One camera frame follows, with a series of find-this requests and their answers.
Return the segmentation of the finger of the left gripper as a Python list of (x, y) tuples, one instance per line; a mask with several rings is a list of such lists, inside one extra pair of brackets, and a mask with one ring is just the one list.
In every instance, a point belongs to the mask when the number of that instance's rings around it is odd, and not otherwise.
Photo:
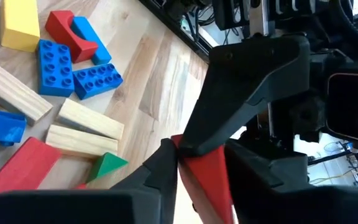
[(331, 75), (327, 95), (328, 129), (340, 137), (358, 141), (358, 74)]
[(200, 96), (179, 149), (203, 156), (275, 100), (310, 87), (310, 45), (300, 35), (247, 39), (211, 49)]

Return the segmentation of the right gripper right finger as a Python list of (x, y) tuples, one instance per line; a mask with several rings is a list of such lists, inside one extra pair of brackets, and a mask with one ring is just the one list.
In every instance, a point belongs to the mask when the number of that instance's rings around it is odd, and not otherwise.
[(230, 139), (224, 155), (240, 224), (358, 224), (358, 187), (311, 185), (306, 154)]

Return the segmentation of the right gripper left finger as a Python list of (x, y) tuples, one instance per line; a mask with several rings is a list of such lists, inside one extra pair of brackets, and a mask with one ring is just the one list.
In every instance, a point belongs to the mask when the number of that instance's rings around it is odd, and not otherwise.
[(33, 190), (0, 194), (0, 224), (172, 224), (177, 147), (160, 147), (107, 190)]

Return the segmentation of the green wooden triangle block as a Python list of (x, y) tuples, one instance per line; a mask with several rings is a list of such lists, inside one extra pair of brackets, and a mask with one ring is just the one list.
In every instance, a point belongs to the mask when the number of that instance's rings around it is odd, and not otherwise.
[(126, 160), (111, 154), (110, 152), (106, 152), (93, 164), (86, 182), (89, 183), (97, 178), (103, 177), (110, 172), (120, 169), (127, 163)]

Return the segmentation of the red wooden triangle block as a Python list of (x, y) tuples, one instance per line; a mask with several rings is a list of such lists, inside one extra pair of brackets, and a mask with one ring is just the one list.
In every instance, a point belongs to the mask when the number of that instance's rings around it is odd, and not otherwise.
[(179, 157), (182, 182), (204, 224), (234, 224), (224, 146), (201, 156)]

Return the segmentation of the red wooden arch block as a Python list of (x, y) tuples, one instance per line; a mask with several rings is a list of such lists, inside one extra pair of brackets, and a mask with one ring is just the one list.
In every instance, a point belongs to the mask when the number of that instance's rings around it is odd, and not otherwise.
[(68, 46), (71, 61), (79, 63), (89, 60), (98, 49), (98, 45), (96, 42), (82, 39), (72, 31), (73, 19), (74, 13), (72, 11), (51, 11), (45, 29), (55, 42)]

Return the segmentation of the large yellow wooden block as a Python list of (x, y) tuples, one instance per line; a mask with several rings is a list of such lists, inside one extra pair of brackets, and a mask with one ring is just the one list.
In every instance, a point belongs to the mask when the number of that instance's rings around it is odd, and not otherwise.
[(37, 0), (1, 0), (1, 45), (35, 52), (40, 40)]

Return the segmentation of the natural wooden block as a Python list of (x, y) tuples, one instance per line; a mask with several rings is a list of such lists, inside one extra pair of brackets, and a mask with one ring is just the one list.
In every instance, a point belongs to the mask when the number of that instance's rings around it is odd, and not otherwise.
[(95, 159), (107, 152), (116, 155), (118, 151), (118, 141), (115, 139), (55, 124), (50, 125), (45, 142), (61, 150), (64, 155), (89, 159)]
[(124, 124), (68, 98), (62, 104), (57, 120), (82, 131), (116, 140), (121, 140), (124, 132)]
[(51, 103), (2, 67), (0, 67), (0, 106), (10, 112), (23, 114), (32, 126), (53, 108)]

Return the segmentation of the black aluminium table frame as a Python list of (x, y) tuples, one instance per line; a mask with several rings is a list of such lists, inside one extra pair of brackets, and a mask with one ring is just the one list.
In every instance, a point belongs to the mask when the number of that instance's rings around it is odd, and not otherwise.
[(212, 0), (138, 0), (194, 53), (209, 62), (213, 48), (200, 34), (200, 25), (209, 25), (214, 19), (200, 20), (203, 9), (212, 6)]

